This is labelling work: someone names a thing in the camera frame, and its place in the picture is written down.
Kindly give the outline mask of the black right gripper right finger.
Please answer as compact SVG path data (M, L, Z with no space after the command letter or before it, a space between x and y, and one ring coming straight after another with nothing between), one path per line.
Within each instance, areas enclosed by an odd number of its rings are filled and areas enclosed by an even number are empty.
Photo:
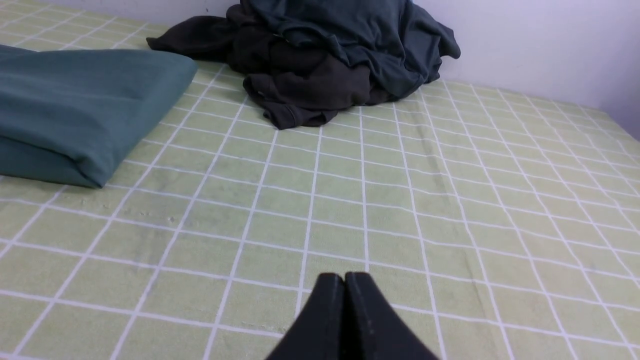
M436 360L402 321L372 276L345 274L346 360Z

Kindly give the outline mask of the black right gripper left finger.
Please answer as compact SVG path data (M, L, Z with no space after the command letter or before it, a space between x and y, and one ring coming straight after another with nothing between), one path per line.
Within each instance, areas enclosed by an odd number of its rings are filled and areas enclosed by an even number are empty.
M306 304L268 360L338 360L345 283L335 273L321 273Z

